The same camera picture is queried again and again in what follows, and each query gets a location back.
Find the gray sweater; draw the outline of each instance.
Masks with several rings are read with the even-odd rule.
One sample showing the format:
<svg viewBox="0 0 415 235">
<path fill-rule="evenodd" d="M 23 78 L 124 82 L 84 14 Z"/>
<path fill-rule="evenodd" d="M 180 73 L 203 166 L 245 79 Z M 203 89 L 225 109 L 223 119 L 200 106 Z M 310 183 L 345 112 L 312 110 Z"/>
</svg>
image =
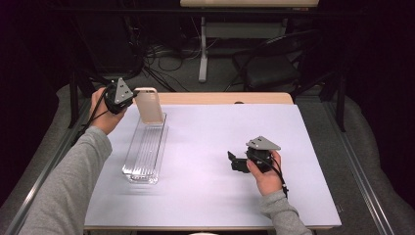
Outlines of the gray sweater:
<svg viewBox="0 0 415 235">
<path fill-rule="evenodd" d="M 112 152 L 110 140 L 91 126 L 52 171 L 36 195 L 21 234 L 82 234 L 89 200 Z M 261 200 L 278 235 L 311 234 L 282 191 Z"/>
</svg>

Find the smartphone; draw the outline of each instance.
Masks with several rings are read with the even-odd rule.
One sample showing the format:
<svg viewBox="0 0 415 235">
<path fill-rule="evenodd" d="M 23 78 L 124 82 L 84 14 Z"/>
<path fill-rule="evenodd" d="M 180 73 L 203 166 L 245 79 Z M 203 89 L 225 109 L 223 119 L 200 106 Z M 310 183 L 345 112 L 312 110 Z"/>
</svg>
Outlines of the smartphone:
<svg viewBox="0 0 415 235">
<path fill-rule="evenodd" d="M 140 112 L 141 121 L 146 124 L 163 123 L 164 117 L 157 90 L 153 87 L 140 87 L 135 88 L 134 91 L 137 94 L 135 104 Z"/>
</svg>

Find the person's right hand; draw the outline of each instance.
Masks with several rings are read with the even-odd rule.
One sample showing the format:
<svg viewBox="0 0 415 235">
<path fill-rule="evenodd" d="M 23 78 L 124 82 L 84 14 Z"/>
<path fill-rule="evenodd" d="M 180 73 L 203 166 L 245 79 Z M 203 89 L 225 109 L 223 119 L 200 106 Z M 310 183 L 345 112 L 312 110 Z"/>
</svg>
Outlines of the person's right hand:
<svg viewBox="0 0 415 235">
<path fill-rule="evenodd" d="M 100 88 L 92 94 L 91 109 L 89 110 L 90 116 L 92 115 L 92 112 L 97 106 L 97 102 L 100 99 L 101 94 L 103 92 L 104 92 L 104 88 Z M 124 117 L 125 111 L 126 109 L 122 110 L 119 114 L 114 115 L 113 113 L 108 111 L 108 108 L 103 99 L 100 103 L 100 106 L 97 109 L 97 112 L 95 113 L 96 119 L 94 119 L 91 122 L 91 125 L 100 128 L 106 134 L 110 134 L 111 131 L 113 131 L 115 127 L 118 125 L 119 121 Z"/>
<path fill-rule="evenodd" d="M 278 163 L 276 164 L 274 162 L 273 166 L 276 169 L 279 169 L 279 166 L 281 166 L 281 156 L 275 150 L 270 151 L 270 153 L 274 157 L 274 160 Z M 256 164 L 254 164 L 251 160 L 247 160 L 247 166 L 251 174 L 255 177 L 256 185 L 262 196 L 266 196 L 283 188 L 281 179 L 274 170 L 271 169 L 265 173 L 262 173 Z"/>
</svg>

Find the clear plastic container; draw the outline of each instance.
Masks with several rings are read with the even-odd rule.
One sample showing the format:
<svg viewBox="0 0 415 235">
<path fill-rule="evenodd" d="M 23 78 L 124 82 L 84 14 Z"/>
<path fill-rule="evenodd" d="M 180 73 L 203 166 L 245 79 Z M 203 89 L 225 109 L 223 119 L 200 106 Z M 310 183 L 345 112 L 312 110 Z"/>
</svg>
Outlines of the clear plastic container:
<svg viewBox="0 0 415 235">
<path fill-rule="evenodd" d="M 168 132 L 166 114 L 163 117 L 161 124 L 146 124 L 139 120 L 122 167 L 122 173 L 130 183 L 156 184 L 159 181 Z"/>
</svg>

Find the table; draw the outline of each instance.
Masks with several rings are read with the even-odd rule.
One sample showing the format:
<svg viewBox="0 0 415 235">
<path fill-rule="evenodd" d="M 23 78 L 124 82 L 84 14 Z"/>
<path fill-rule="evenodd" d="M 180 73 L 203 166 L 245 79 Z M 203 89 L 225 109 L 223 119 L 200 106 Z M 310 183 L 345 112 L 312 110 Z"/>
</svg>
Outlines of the table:
<svg viewBox="0 0 415 235">
<path fill-rule="evenodd" d="M 180 0 L 180 6 L 191 8 L 306 8 L 317 7 L 319 0 Z M 238 23 L 237 25 L 223 24 L 222 26 L 213 25 L 217 30 L 208 33 L 205 17 L 202 17 L 201 23 L 201 40 L 202 40 L 202 56 L 201 66 L 199 70 L 199 82 L 207 81 L 208 69 L 208 53 L 207 53 L 207 37 L 217 37 L 223 35 L 229 37 L 232 27 L 244 28 L 245 31 L 238 30 L 235 37 L 246 38 L 273 38 L 284 34 L 282 27 L 278 27 L 275 23 Z"/>
<path fill-rule="evenodd" d="M 231 151 L 243 157 L 245 143 L 259 134 L 282 147 L 289 201 L 306 226 L 340 226 L 299 109 L 289 97 L 161 93 L 169 130 L 156 185 L 130 184 L 121 173 L 139 116 L 131 106 L 109 135 L 114 151 L 95 187 L 85 229 L 271 229 L 271 221 L 259 212 L 254 178 L 232 170 L 226 154 Z M 237 101 L 247 104 L 232 105 Z"/>
</svg>

